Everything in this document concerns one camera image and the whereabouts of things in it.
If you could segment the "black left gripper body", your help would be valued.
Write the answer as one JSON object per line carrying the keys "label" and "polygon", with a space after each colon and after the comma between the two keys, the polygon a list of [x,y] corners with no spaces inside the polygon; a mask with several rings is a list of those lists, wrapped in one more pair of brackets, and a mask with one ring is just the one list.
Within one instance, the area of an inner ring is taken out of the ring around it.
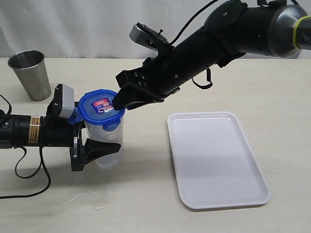
{"label": "black left gripper body", "polygon": [[46,110],[43,144],[48,147],[69,148],[72,171],[85,167],[82,145],[82,123],[70,124],[68,119],[59,117],[61,111],[60,83],[54,89],[53,99]]}

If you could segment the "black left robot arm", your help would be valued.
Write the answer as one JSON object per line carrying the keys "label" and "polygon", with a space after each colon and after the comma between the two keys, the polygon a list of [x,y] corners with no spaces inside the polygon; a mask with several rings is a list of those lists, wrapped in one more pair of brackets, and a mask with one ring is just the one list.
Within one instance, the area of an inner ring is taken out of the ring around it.
{"label": "black left robot arm", "polygon": [[88,163],[103,156],[119,152],[120,143],[87,139],[82,142],[85,124],[69,122],[78,103],[73,88],[58,84],[45,116],[0,113],[0,147],[66,147],[69,148],[71,170],[82,171]]}

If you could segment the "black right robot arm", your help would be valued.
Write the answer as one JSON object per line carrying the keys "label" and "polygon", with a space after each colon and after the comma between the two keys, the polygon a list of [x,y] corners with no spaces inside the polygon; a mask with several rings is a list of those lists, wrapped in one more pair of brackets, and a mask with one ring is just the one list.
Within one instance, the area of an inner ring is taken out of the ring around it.
{"label": "black right robot arm", "polygon": [[203,71],[207,73],[203,88],[208,89],[212,86],[211,66],[225,67],[246,54],[288,58],[309,50],[311,17],[299,4],[288,5],[284,0],[259,0],[257,7],[228,0],[178,45],[141,23],[133,26],[129,36],[157,51],[157,56],[116,76],[120,89],[112,104],[117,110],[163,102]]}

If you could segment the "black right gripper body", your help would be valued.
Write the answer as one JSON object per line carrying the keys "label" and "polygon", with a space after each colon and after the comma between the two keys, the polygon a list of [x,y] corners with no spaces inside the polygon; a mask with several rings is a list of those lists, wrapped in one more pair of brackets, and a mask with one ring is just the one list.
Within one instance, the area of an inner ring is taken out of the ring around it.
{"label": "black right gripper body", "polygon": [[158,64],[148,58],[141,67],[121,71],[116,76],[116,80],[120,90],[125,87],[133,87],[146,95],[165,99],[180,90],[175,75],[169,71],[165,63]]}

